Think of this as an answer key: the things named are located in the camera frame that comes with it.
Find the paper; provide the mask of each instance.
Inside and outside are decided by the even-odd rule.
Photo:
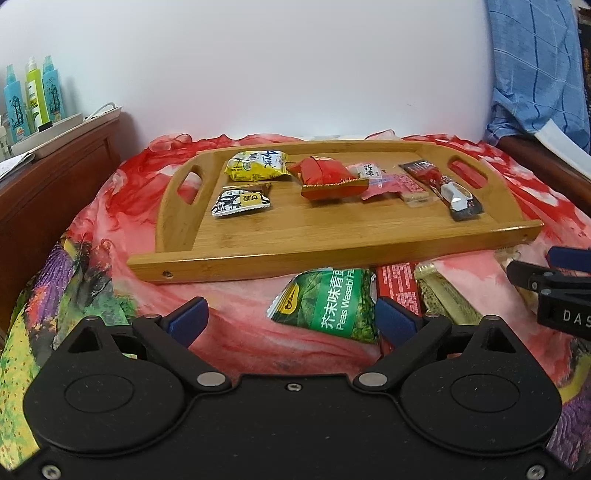
[[[29,163],[33,159],[34,156],[35,156],[34,153],[25,152],[20,155],[17,155],[16,157],[12,157],[12,158],[9,158],[8,160],[4,160],[3,162],[1,162],[0,163],[0,180],[2,180],[4,177],[6,177],[10,173],[14,172],[15,170],[18,170],[22,166]]]
[[[554,155],[591,180],[591,157],[558,128],[552,119],[535,134]]]

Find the colorful fabric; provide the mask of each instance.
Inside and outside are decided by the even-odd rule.
[[[488,0],[495,85],[486,140],[549,120],[589,151],[579,29],[569,0]]]
[[[389,138],[383,132],[372,138]],[[126,261],[154,250],[160,198],[171,175],[198,151],[292,138],[222,136],[193,142],[188,135],[160,138],[129,159],[84,208],[45,267],[23,292],[15,309],[7,346],[0,358],[0,462],[14,468],[37,446],[22,414],[22,396],[31,380],[83,316],[98,314],[121,325],[144,313],[167,314],[194,296],[207,298],[210,321],[190,349],[234,379],[240,373],[351,376],[373,364],[379,347],[269,320],[266,310],[291,277],[224,283],[156,286],[139,281]],[[503,175],[524,212],[546,228],[521,248],[526,261],[544,263],[552,245],[591,246],[591,219],[507,155],[484,143],[444,135],[411,137],[464,151]],[[185,182],[181,194],[198,188]],[[479,312],[502,315],[559,386],[563,415],[550,443],[571,466],[591,452],[591,357],[585,344],[539,326],[511,286],[493,252],[456,255],[436,261],[438,270]]]

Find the tray handle hole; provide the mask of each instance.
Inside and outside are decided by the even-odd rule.
[[[178,196],[188,205],[192,205],[200,186],[201,178],[194,171],[190,171],[177,189]]]
[[[482,173],[461,158],[452,158],[448,166],[452,172],[472,188],[481,189],[488,183],[488,179]]]

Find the green bottle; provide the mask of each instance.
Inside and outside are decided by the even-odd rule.
[[[37,68],[35,57],[29,59],[27,64],[27,101],[33,117],[34,130],[49,121],[49,113],[43,94],[43,82],[41,81],[41,70]]]

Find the bamboo tray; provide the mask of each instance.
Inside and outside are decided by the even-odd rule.
[[[485,213],[454,222],[441,201],[411,208],[397,198],[315,205],[300,195],[296,179],[287,179],[272,182],[271,208],[214,218],[212,205],[222,187],[236,184],[224,173],[226,162],[244,150],[281,150],[293,161],[319,155],[346,165],[375,163],[386,171],[424,158],[474,193]],[[486,185],[470,187],[449,169],[454,160],[480,172]],[[190,172],[201,177],[202,186],[188,204],[177,191]],[[524,219],[499,175],[449,147],[367,140],[223,148],[201,153],[177,170],[160,204],[156,252],[134,255],[128,265],[140,279],[157,283],[264,278],[318,267],[371,267],[510,247],[534,240],[542,226],[539,220]]]

